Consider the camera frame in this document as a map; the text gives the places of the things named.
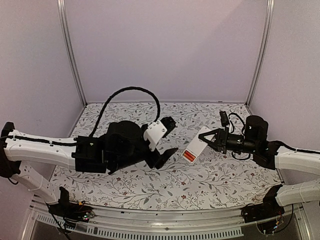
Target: vent grille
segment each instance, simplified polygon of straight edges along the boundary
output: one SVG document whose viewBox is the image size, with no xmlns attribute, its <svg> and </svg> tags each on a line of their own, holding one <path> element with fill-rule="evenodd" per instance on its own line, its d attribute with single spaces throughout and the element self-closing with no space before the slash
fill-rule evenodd
<svg viewBox="0 0 320 240">
<path fill-rule="evenodd" d="M 55 220 L 52 216 L 38 213 L 36 219 L 39 222 L 56 226 Z M 57 218 L 58 222 L 63 225 L 64 221 Z M 114 239 L 114 240 L 222 240 L 231 239 L 243 236 L 241 227 L 234 227 L 226 230 L 216 230 L 204 233 L 176 233 L 176 234 L 165 234 L 165 233 L 136 233 L 120 230 L 110 230 L 104 227 L 88 226 L 86 231 L 78 231 L 82 234 Z"/>
</svg>

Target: black bracket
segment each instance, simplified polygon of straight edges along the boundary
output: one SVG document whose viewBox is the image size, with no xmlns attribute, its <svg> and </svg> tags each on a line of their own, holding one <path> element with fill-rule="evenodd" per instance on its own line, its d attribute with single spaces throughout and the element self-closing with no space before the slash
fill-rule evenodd
<svg viewBox="0 0 320 240">
<path fill-rule="evenodd" d="M 11 178 L 14 174 L 20 174 L 20 164 L 21 161 L 9 161 L 5 153 L 4 148 L 6 144 L 6 136 L 9 135 L 15 129 L 13 122 L 7 122 L 2 131 L 1 131 L 1 140 L 0 140 L 0 177 Z"/>
</svg>

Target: floral tablecloth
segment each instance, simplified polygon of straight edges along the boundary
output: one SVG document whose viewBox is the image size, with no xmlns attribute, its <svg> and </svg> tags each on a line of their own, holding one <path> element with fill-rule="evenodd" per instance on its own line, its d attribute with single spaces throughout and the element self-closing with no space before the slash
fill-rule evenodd
<svg viewBox="0 0 320 240">
<path fill-rule="evenodd" d="M 92 131 L 102 104 L 89 104 L 73 131 L 87 136 Z M 273 185 L 280 183 L 276 171 L 252 160 L 239 161 L 207 147 L 194 165 L 180 157 L 202 126 L 220 128 L 219 111 L 235 112 L 244 120 L 249 115 L 243 104 L 162 103 L 161 118 L 171 116 L 177 127 L 158 145 L 160 152 L 178 147 L 162 169 L 149 169 L 145 162 L 112 175 L 82 173 L 56 166 L 51 182 L 64 186 L 73 201 L 92 205 L 141 210 L 201 210 L 259 203 Z M 101 119 L 96 136 L 106 133 L 109 123 L 134 121 L 140 126 L 156 117 L 154 103 L 111 103 Z M 231 118 L 236 133 L 242 124 Z"/>
</svg>

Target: wire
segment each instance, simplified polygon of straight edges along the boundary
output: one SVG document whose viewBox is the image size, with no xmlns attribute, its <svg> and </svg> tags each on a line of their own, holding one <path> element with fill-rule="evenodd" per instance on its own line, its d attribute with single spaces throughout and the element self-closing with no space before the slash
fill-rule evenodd
<svg viewBox="0 0 320 240">
<path fill-rule="evenodd" d="M 229 113 L 228 117 L 230 117 L 230 116 L 232 116 L 232 115 L 236 116 L 236 117 L 241 121 L 241 123 L 242 123 L 242 125 L 243 125 L 242 130 L 241 130 L 241 133 L 242 133 L 242 135 L 245 135 L 245 134 L 244 134 L 244 130 L 245 130 L 245 126 L 246 126 L 245 121 L 243 121 L 243 119 L 242 119 L 237 113 L 235 113 L 235 112 Z M 235 126 L 234 126 L 234 124 L 233 124 L 233 122 L 232 122 L 231 120 L 229 120 L 229 122 L 230 122 L 230 124 L 231 124 L 231 126 L 232 126 L 232 131 L 231 131 L 231 134 L 232 134 L 232 133 L 235 131 Z"/>
<path fill-rule="evenodd" d="M 290 215 L 290 219 L 289 219 L 289 221 L 288 221 L 288 223 L 283 227 L 283 228 L 281 228 L 279 231 L 277 231 L 277 230 L 275 230 L 274 232 L 273 232 L 273 234 L 277 234 L 277 233 L 280 233 L 280 232 L 282 232 L 282 231 L 284 231 L 289 225 L 290 225 L 290 223 L 291 223 L 291 221 L 292 221 L 292 219 L 293 219 L 293 216 L 294 216 L 294 205 L 292 204 L 291 205 L 292 206 L 292 210 L 291 210 L 291 215 Z M 256 227 L 258 228 L 258 230 L 263 234 L 263 235 L 266 235 L 266 236 L 268 236 L 268 235 L 272 235 L 272 234 L 264 234 L 263 232 L 264 232 L 264 229 L 262 228 L 262 229 L 260 229 L 260 225 L 258 225 L 258 223 L 256 224 Z"/>
<path fill-rule="evenodd" d="M 289 224 L 291 223 L 292 218 L 294 217 L 294 210 L 295 210 L 294 205 L 291 204 L 291 206 L 292 206 L 291 216 L 290 216 L 290 219 L 289 219 L 288 223 L 287 223 L 283 228 L 281 228 L 279 231 L 275 231 L 274 233 L 280 233 L 280 232 L 282 232 L 282 231 L 285 230 L 285 229 L 289 226 Z"/>
<path fill-rule="evenodd" d="M 43 144 L 52 144 L 52 145 L 56 145 L 56 146 L 67 146 L 67 147 L 73 147 L 73 146 L 77 146 L 80 144 L 83 144 L 84 142 L 89 141 L 85 140 L 85 141 L 76 141 L 76 142 L 59 142 L 59 141 L 49 141 L 47 139 L 41 139 L 41 138 L 31 138 L 31 137 L 27 137 L 27 136 L 7 136 L 8 139 L 18 139 L 18 140 L 26 140 L 26 141 L 30 141 L 30 142 L 37 142 L 37 143 L 43 143 Z"/>
<path fill-rule="evenodd" d="M 47 208 L 49 209 L 49 213 L 51 214 L 51 216 L 53 217 L 55 223 L 59 226 L 60 230 L 62 231 L 62 233 L 65 235 L 65 237 L 68 239 L 68 240 L 72 240 L 69 235 L 67 234 L 67 231 L 65 229 L 62 228 L 61 224 L 58 222 L 58 220 L 56 219 L 55 215 L 53 215 L 51 212 L 50 212 L 50 206 L 48 203 L 45 203 Z"/>
<path fill-rule="evenodd" d="M 144 93 L 147 93 L 149 94 L 151 97 L 153 97 L 153 99 L 155 100 L 155 103 L 156 103 L 156 107 L 157 107 L 157 112 L 156 112 L 156 118 L 155 118 L 155 122 L 158 120 L 158 118 L 160 117 L 160 103 L 159 103 L 159 100 L 158 98 L 156 97 L 155 94 L 153 94 L 151 91 L 145 89 L 145 88 L 142 88 L 142 87 L 138 87 L 138 86 L 128 86 L 128 87 L 125 87 L 125 88 L 122 88 L 116 92 L 114 92 L 107 100 L 106 102 L 104 103 L 100 113 L 99 113 L 99 116 L 98 116 L 98 119 L 97 121 L 95 122 L 95 125 L 94 125 L 94 128 L 92 130 L 92 132 L 90 133 L 89 137 L 92 138 L 98 128 L 98 125 L 99 125 L 99 122 L 104 114 L 104 111 L 107 107 L 107 105 L 110 103 L 110 101 L 118 94 L 122 93 L 122 92 L 125 92 L 125 91 L 130 91 L 130 90 L 137 90 L 137 91 L 141 91 L 141 92 L 144 92 Z"/>
<path fill-rule="evenodd" d="M 13 182 L 9 177 L 8 177 L 8 180 L 9 180 L 9 182 L 10 183 L 12 183 L 13 185 L 17 185 L 19 182 L 17 181 L 17 182 Z"/>
<path fill-rule="evenodd" d="M 249 153 L 249 155 L 247 157 L 244 157 L 244 158 L 237 158 L 236 155 L 235 155 L 235 152 L 231 152 L 231 156 L 236 159 L 236 160 L 240 160 L 240 161 L 244 161 L 244 160 L 248 160 L 251 158 L 251 153 Z"/>
<path fill-rule="evenodd" d="M 8 137 L 8 136 L 2 136 L 2 137 L 0 137 L 0 140 L 1 140 L 1 139 L 5 139 L 5 138 L 7 138 L 7 137 Z"/>
<path fill-rule="evenodd" d="M 122 93 L 122 92 L 125 92 L 125 91 L 129 91 L 129 90 L 137 90 L 137 91 L 141 91 L 141 92 L 144 92 L 144 93 L 147 93 L 149 94 L 150 96 L 153 97 L 153 99 L 155 100 L 155 103 L 156 103 L 156 107 L 157 107 L 157 111 L 156 111 L 156 118 L 155 118 L 155 122 L 158 120 L 158 118 L 160 117 L 160 103 L 159 103 L 159 100 L 158 98 L 156 97 L 156 95 L 154 93 L 152 93 L 151 91 L 145 89 L 145 88 L 142 88 L 142 87 L 138 87 L 138 86 L 129 86 L 129 87 L 125 87 L 125 88 L 122 88 L 116 92 L 114 92 L 107 100 L 106 102 L 104 103 L 100 113 L 99 113 L 99 116 L 98 116 L 98 119 L 97 121 L 95 122 L 95 125 L 94 125 L 94 128 L 92 130 L 92 132 L 90 133 L 89 135 L 89 138 L 84 140 L 84 141 L 76 141 L 76 142 L 59 142 L 59 141 L 50 141 L 50 140 L 47 140 L 47 139 L 42 139 L 42 138 L 32 138 L 32 137 L 26 137 L 26 136 L 13 136 L 13 135 L 8 135 L 8 136 L 2 136 L 0 137 L 0 140 L 1 139 L 5 139 L 5 138 L 9 138 L 9 139 L 18 139 L 18 140 L 26 140 L 26 141 L 30 141 L 30 142 L 37 142 L 37 143 L 44 143 L 44 144 L 51 144 L 51 145 L 56 145 L 56 146 L 67 146 L 67 147 L 74 147 L 74 146 L 78 146 L 78 145 L 82 145 L 86 142 L 89 142 L 91 138 L 93 138 L 97 128 L 98 128 L 98 125 L 99 125 L 99 122 L 104 114 L 104 111 L 108 105 L 108 103 L 110 103 L 110 101 L 118 94 Z"/>
<path fill-rule="evenodd" d="M 313 151 L 313 150 L 306 150 L 306 149 L 299 149 L 299 148 L 294 148 L 292 146 L 289 146 L 285 144 L 283 141 L 273 141 L 274 143 L 279 143 L 282 146 L 286 147 L 289 150 L 299 152 L 299 153 L 306 153 L 306 154 L 320 154 L 320 151 Z"/>
</svg>

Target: metal frame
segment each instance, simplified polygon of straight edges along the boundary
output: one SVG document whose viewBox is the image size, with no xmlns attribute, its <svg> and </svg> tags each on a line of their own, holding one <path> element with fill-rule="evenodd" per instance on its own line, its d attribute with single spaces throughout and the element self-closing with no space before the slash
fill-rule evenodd
<svg viewBox="0 0 320 240">
<path fill-rule="evenodd" d="M 241 227 L 256 224 L 245 223 L 241 217 L 241 206 L 207 210 L 176 210 L 154 211 L 135 210 L 114 207 L 92 206 L 97 216 L 89 223 L 79 222 L 75 229 L 68 230 L 85 235 L 107 237 L 108 239 L 145 239 L 145 240 L 204 240 L 228 239 L 229 233 L 242 236 Z M 284 207 L 285 216 L 291 214 L 291 206 Z M 34 220 L 56 226 L 43 200 L 35 196 L 30 210 L 33 217 L 29 221 L 30 227 Z M 308 220 L 301 203 L 294 205 L 294 214 L 302 240 L 311 240 Z M 258 223 L 267 222 L 268 218 Z M 30 240 L 28 235 L 22 240 Z"/>
<path fill-rule="evenodd" d="M 59 17 L 60 17 L 60 22 L 61 22 L 61 28 L 62 28 L 62 34 L 64 38 L 64 43 L 67 51 L 67 55 L 69 58 L 70 62 L 70 67 L 74 79 L 74 83 L 76 86 L 76 90 L 78 92 L 80 101 L 82 105 L 85 107 L 87 105 L 87 100 L 86 96 L 84 93 L 84 89 L 81 84 L 77 64 L 76 64 L 76 58 L 74 55 L 74 51 L 72 48 L 71 44 L 71 38 L 70 38 L 70 33 L 69 33 L 69 27 L 68 27 L 68 22 L 67 22 L 67 14 L 66 14 L 66 7 L 65 7 L 65 1 L 64 0 L 57 0 L 57 5 L 58 5 L 58 11 L 59 11 Z"/>
<path fill-rule="evenodd" d="M 265 15 L 265 22 L 264 22 L 264 29 L 263 29 L 263 35 L 262 35 L 262 41 L 261 41 L 261 46 L 260 46 L 260 51 L 258 55 L 258 60 L 255 65 L 254 69 L 254 74 L 249 90 L 248 97 L 246 99 L 245 105 L 249 106 L 252 103 L 252 100 L 255 95 L 257 83 L 259 80 L 261 68 L 263 65 L 266 49 L 267 49 L 267 43 L 269 39 L 269 34 L 270 34 L 270 29 L 271 29 L 271 23 L 272 23 L 272 17 L 274 13 L 274 5 L 275 5 L 275 0 L 268 0 L 267 2 L 267 8 L 266 8 L 266 15 Z"/>
</svg>

